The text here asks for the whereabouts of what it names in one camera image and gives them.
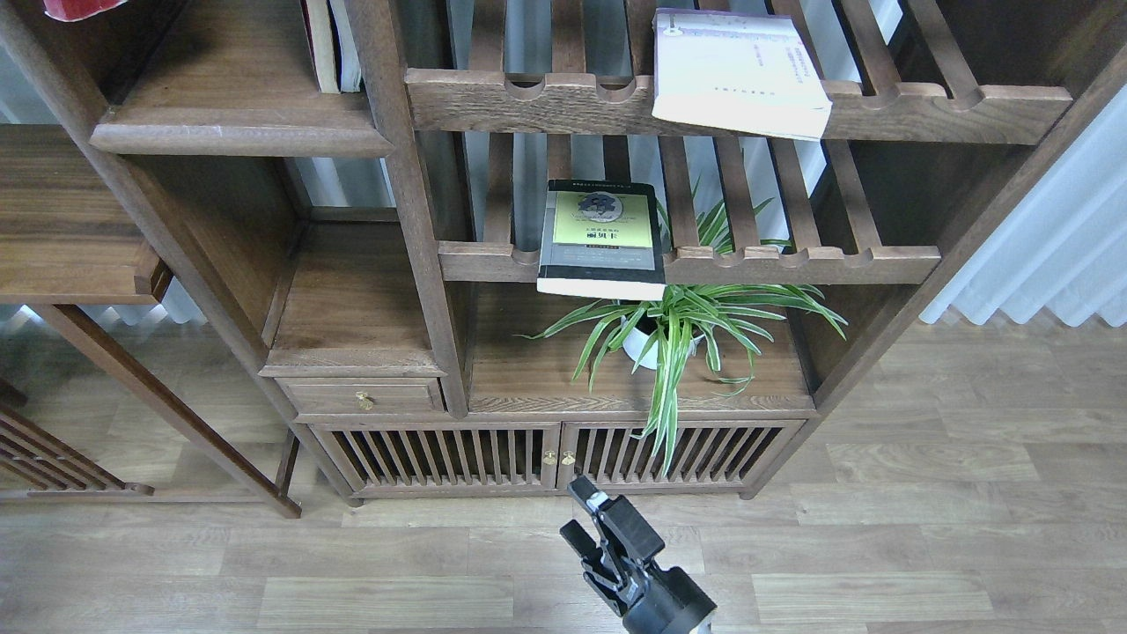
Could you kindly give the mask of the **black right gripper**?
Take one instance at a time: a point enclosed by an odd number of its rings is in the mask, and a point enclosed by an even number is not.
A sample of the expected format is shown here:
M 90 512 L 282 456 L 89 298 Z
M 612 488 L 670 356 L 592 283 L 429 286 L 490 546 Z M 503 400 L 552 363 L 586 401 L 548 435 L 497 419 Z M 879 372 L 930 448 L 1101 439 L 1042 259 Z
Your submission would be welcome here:
M 625 495 L 609 498 L 584 475 L 573 479 L 568 493 L 591 514 L 602 545 L 576 520 L 564 523 L 560 535 L 628 633 L 712 632 L 717 602 L 681 568 L 653 562 L 665 542 Z

